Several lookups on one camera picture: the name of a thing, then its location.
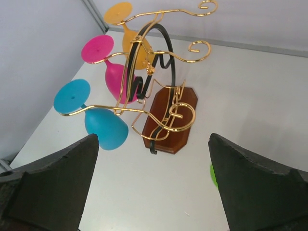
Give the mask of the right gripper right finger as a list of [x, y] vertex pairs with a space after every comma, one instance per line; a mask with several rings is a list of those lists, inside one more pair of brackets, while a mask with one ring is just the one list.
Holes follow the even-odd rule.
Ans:
[[208, 142], [231, 231], [306, 231], [308, 173], [212, 133]]

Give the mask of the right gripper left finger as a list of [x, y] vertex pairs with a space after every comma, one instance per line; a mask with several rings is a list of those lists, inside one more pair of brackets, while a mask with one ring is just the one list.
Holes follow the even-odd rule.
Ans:
[[70, 146], [0, 175], [2, 231], [77, 231], [99, 143], [90, 134]]

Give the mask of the blue plastic wine glass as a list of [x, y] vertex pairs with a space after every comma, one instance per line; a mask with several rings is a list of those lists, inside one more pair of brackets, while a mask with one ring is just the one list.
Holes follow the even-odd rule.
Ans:
[[99, 107], [87, 107], [90, 84], [84, 79], [75, 79], [65, 84], [54, 98], [54, 109], [60, 114], [71, 114], [81, 109], [85, 113], [84, 124], [88, 134], [98, 136], [104, 150], [120, 147], [128, 137], [128, 126], [113, 111]]

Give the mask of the gold wire wine glass rack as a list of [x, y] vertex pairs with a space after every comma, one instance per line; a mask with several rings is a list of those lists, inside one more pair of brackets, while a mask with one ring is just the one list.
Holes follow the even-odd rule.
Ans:
[[[139, 133], [152, 154], [158, 151], [175, 154], [186, 143], [189, 131], [196, 119], [198, 101], [192, 88], [184, 83], [176, 84], [176, 61], [180, 56], [173, 50], [172, 42], [161, 21], [168, 10], [151, 12], [153, 19], [143, 26], [132, 40], [129, 52], [121, 52], [126, 62], [121, 82], [119, 99], [114, 106], [86, 105], [109, 109], [121, 118], [124, 112], [146, 115], [143, 131]], [[119, 24], [122, 26], [134, 19], [131, 14]], [[141, 45], [148, 54], [154, 55], [152, 63], [143, 70], [135, 64]], [[115, 57], [111, 53], [97, 64]]]

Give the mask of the pink plastic wine glass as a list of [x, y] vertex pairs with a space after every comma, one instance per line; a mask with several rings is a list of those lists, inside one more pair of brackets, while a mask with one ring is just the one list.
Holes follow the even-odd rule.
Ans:
[[[89, 40], [81, 50], [81, 58], [89, 64], [97, 64], [106, 58], [114, 47], [114, 40], [109, 35], [99, 35]], [[122, 64], [115, 64], [105, 60], [105, 82], [113, 97], [118, 100], [124, 71]]]

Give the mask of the orange plastic wine glass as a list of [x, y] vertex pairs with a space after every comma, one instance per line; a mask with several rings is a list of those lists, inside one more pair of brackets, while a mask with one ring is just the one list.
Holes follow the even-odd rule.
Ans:
[[[104, 14], [104, 21], [108, 24], [119, 24], [124, 22], [124, 20], [130, 15], [132, 11], [132, 5], [130, 2], [120, 2], [112, 7], [110, 7]], [[122, 24], [124, 29], [124, 36], [122, 40], [123, 52], [129, 52], [131, 47], [131, 41], [138, 35], [137, 31], [131, 30], [127, 27], [126, 23]], [[148, 54], [145, 48], [141, 45], [137, 61], [135, 64], [136, 70], [143, 70], [147, 67], [148, 63], [152, 63], [154, 60], [154, 55]]]

